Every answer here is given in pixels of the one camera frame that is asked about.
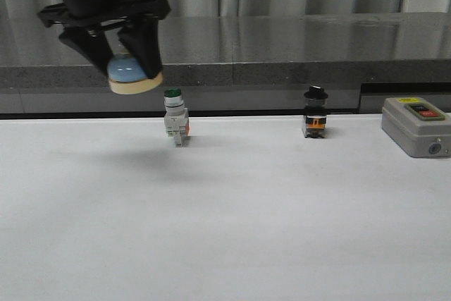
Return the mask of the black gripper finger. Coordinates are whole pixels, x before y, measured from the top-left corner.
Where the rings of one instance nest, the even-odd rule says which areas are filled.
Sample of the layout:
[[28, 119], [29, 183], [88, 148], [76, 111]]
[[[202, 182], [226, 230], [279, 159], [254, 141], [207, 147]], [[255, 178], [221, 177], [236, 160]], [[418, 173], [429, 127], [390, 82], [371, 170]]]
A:
[[81, 27], [65, 27], [59, 35], [61, 43], [86, 58], [98, 71], [108, 75], [108, 64], [113, 52], [103, 32], [92, 36]]
[[154, 79], [163, 70], [157, 19], [136, 18], [119, 30], [118, 38], [137, 60], [147, 78]]

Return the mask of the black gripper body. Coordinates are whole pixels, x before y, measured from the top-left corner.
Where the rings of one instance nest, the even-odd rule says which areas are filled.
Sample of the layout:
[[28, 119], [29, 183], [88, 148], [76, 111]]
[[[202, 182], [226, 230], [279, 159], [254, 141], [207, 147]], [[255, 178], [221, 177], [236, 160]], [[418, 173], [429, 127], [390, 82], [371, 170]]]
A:
[[135, 34], [155, 28], [170, 11], [168, 0], [62, 0], [43, 8], [38, 17], [45, 27], [82, 28], [91, 35], [121, 28]]

